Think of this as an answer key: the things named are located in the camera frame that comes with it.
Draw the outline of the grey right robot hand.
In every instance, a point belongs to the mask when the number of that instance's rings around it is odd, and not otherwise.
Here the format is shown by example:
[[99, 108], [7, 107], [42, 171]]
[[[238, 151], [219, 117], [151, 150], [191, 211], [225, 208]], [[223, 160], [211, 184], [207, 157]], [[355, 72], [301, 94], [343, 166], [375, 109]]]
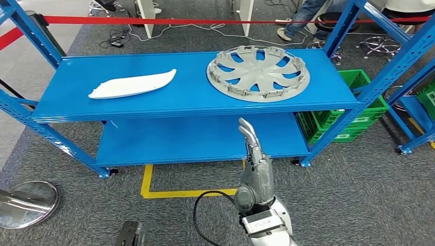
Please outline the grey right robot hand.
[[247, 156], [234, 204], [240, 212], [247, 213], [254, 206], [274, 200], [272, 160], [263, 152], [253, 126], [242, 117], [239, 118], [238, 130], [244, 137]]

